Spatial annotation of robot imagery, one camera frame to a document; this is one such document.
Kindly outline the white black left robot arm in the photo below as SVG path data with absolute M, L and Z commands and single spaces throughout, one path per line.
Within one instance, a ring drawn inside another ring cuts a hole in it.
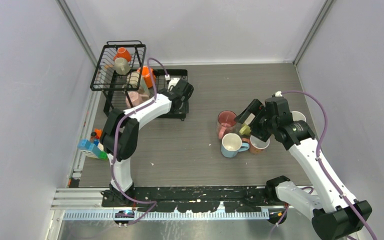
M 137 149 L 140 129 L 161 115 L 180 110 L 193 91 L 188 81 L 172 80 L 168 88 L 156 91 L 152 98 L 138 106 L 127 110 L 115 108 L 109 113 L 100 143 L 109 159 L 109 193 L 121 207 L 128 207 L 134 201 L 130 191 L 134 186 L 131 157 Z

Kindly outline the large pink mug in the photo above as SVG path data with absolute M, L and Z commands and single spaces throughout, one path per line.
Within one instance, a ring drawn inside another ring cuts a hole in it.
M 221 140 L 226 134 L 235 130 L 237 115 L 231 110 L 221 111 L 217 116 L 216 135 Z

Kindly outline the light blue cup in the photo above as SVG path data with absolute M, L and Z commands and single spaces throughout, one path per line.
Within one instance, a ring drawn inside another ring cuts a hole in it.
M 221 140 L 221 154 L 226 158 L 234 158 L 239 152 L 247 151 L 249 148 L 250 144 L 236 133 L 228 133 Z

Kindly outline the blue floral mug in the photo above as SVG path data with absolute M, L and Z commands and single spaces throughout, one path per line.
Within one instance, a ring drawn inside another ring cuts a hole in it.
M 291 113 L 292 113 L 292 119 L 294 122 L 297 122 L 297 121 L 306 122 L 307 121 L 306 116 L 302 112 L 294 110 L 294 111 L 291 111 Z

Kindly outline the small pink cup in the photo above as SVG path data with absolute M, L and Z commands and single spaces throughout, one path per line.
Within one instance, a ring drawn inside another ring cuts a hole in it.
M 242 141 L 249 144 L 249 152 L 252 154 L 259 154 L 266 150 L 270 145 L 270 139 L 262 141 L 253 135 L 250 137 L 243 137 Z

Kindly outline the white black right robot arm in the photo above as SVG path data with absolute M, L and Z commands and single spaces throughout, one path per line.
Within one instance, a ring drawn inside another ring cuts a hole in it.
M 322 240 L 337 240 L 365 227 L 372 207 L 358 200 L 336 175 L 320 150 L 320 141 L 303 120 L 294 120 L 289 103 L 272 96 L 261 103 L 254 99 L 235 121 L 243 124 L 253 115 L 250 134 L 261 141 L 271 136 L 297 160 L 315 187 L 312 195 L 281 175 L 266 182 L 265 198 L 271 205 L 287 203 L 305 215 Z

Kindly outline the light green mug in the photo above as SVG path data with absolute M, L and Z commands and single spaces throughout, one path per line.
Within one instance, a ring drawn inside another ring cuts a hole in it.
M 245 123 L 241 125 L 241 128 L 239 130 L 239 134 L 241 136 L 250 136 L 251 135 L 251 127 Z

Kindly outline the pink cup rack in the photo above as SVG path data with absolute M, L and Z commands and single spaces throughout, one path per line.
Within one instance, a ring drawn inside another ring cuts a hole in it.
M 129 91 L 125 97 L 127 108 L 134 108 L 149 99 L 149 95 L 145 93 L 138 93 L 136 91 Z

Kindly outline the black wire dish rack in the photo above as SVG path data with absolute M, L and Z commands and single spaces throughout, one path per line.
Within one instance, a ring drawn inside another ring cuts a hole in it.
M 116 72 L 114 67 L 114 57 L 118 53 L 119 48 L 125 48 L 130 53 L 131 61 L 129 61 L 130 71 L 127 74 L 121 75 Z M 138 91 L 140 87 L 133 80 L 130 80 L 129 74 L 137 72 L 137 70 L 146 66 L 146 50 L 147 47 L 140 40 L 120 40 L 107 41 L 100 53 L 98 63 L 95 68 L 90 89 L 92 91 L 100 91 L 106 98 L 103 112 L 106 116 L 114 108 L 125 110 L 128 104 L 133 104 L 133 98 L 126 97 L 126 93 L 130 91 Z M 153 73 L 156 76 L 155 82 L 157 90 L 169 87 L 169 81 L 165 80 L 165 72 L 161 67 L 153 68 Z M 188 71 L 186 69 L 167 69 L 171 79 L 180 78 L 188 81 Z M 163 119 L 181 119 L 185 120 L 189 113 L 189 103 L 185 101 L 179 110 L 161 115 Z

